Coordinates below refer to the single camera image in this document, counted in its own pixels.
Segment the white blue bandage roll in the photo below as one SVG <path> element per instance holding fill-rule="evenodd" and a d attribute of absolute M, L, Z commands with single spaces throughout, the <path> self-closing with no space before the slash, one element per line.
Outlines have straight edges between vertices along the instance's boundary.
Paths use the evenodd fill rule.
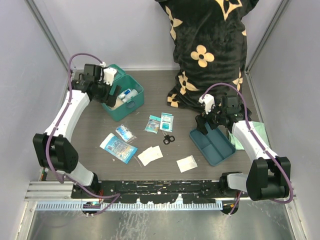
<path fill-rule="evenodd" d="M 120 93 L 117 97 L 122 100 L 124 99 L 132 90 L 130 88 L 124 90 L 122 93 Z"/>

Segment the clear bag beige pad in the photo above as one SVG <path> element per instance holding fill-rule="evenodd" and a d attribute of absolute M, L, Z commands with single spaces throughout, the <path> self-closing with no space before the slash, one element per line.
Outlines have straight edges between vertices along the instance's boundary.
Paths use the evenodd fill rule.
<path fill-rule="evenodd" d="M 120 98 L 116 99 L 115 105 L 113 107 L 110 107 L 110 109 L 113 111 L 117 109 L 118 107 L 122 106 L 124 104 L 123 100 Z"/>

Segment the dark teal divided tray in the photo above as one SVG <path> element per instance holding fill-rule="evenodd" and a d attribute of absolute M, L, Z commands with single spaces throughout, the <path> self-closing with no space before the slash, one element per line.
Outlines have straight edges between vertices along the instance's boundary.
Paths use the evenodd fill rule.
<path fill-rule="evenodd" d="M 193 129 L 189 137 L 207 162 L 215 167 L 235 154 L 236 148 L 219 129 L 211 129 L 208 123 L 205 124 L 207 134 Z"/>

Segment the clear bag blue bandages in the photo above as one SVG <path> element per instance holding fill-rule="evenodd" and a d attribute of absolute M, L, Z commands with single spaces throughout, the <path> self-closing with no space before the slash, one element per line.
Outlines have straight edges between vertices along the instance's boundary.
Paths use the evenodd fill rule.
<path fill-rule="evenodd" d="M 150 115 L 148 119 L 148 123 L 144 130 L 149 133 L 157 134 L 160 129 L 160 123 L 161 123 L 160 117 Z"/>

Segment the large blue cotton pack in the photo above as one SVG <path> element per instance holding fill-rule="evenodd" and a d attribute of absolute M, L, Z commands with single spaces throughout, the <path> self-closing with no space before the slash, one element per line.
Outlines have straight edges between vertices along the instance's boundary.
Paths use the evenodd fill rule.
<path fill-rule="evenodd" d="M 107 151 L 120 161 L 128 164 L 131 158 L 137 152 L 137 148 L 119 139 L 113 133 L 110 133 L 100 144 L 100 148 Z"/>

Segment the white gauze pad stack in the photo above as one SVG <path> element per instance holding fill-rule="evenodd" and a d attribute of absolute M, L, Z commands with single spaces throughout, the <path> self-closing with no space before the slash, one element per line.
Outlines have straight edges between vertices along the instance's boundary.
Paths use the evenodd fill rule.
<path fill-rule="evenodd" d="M 163 154 L 159 145 L 154 147 L 151 146 L 138 155 L 138 159 L 142 162 L 144 167 L 147 166 L 152 161 L 155 161 L 162 157 L 163 157 Z"/>

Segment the white plastic bottle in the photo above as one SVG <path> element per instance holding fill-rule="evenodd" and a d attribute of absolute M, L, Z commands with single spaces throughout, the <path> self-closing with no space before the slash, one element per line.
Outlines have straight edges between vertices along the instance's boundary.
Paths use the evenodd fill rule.
<path fill-rule="evenodd" d="M 129 102 L 132 98 L 134 98 L 138 94 L 136 89 L 132 89 L 123 99 L 124 102 Z"/>

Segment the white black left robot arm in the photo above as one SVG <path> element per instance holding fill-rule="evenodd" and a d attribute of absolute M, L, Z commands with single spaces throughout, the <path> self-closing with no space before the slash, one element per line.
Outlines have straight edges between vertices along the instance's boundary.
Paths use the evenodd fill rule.
<path fill-rule="evenodd" d="M 65 101 L 54 121 L 32 140 L 39 165 L 52 170 L 60 179 L 68 177 L 82 185 L 82 192 L 88 198 L 99 195 L 98 178 L 79 162 L 71 139 L 80 116 L 91 101 L 115 106 L 121 90 L 114 84 L 117 73 L 112 66 L 86 64 L 79 78 L 69 82 Z"/>

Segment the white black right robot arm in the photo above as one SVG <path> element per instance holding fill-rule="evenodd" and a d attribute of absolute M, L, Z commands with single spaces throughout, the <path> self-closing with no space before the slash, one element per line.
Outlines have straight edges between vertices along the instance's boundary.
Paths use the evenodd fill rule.
<path fill-rule="evenodd" d="M 206 136 L 209 130 L 224 126 L 239 140 L 251 160 L 247 174 L 223 173 L 219 191 L 225 197 L 241 191 L 253 201 L 272 200 L 287 204 L 294 196 L 290 181 L 291 163 L 287 157 L 280 157 L 271 150 L 259 136 L 250 119 L 251 111 L 239 99 L 238 95 L 224 96 L 220 105 L 210 94 L 198 99 L 204 110 L 195 118 L 196 129 Z"/>

